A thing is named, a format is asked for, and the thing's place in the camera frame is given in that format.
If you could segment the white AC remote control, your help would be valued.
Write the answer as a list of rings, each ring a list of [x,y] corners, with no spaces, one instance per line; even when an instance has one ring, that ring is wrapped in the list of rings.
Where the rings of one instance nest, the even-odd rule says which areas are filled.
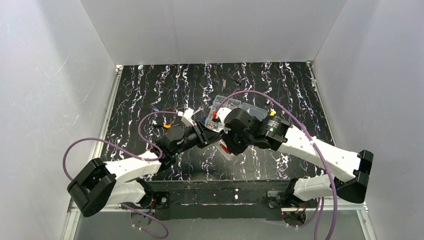
[[[229,152],[227,145],[225,142],[221,139],[219,141],[216,141],[213,143],[213,146],[217,148],[217,150],[221,153],[221,155],[227,160],[232,161],[235,155],[231,152]]]

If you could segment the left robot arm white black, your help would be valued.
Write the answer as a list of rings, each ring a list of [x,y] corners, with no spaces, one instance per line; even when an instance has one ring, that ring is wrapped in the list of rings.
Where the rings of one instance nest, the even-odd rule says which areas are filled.
[[[172,126],[155,142],[158,148],[118,161],[90,160],[67,191],[84,217],[91,217],[108,205],[140,203],[152,194],[149,186],[142,183],[142,177],[170,168],[176,156],[187,150],[204,148],[220,139],[219,131],[200,121],[187,128]]]

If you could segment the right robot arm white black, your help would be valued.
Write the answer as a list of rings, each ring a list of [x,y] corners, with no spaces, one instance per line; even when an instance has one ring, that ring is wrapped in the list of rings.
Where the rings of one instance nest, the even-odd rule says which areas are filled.
[[[298,127],[276,116],[259,120],[241,108],[220,108],[216,117],[223,130],[221,139],[226,152],[243,153],[248,146],[271,149],[301,158],[320,168],[328,167],[326,174],[290,181],[282,199],[306,202],[337,195],[354,204],[365,201],[374,154],[368,150],[347,151],[315,137],[308,138]]]

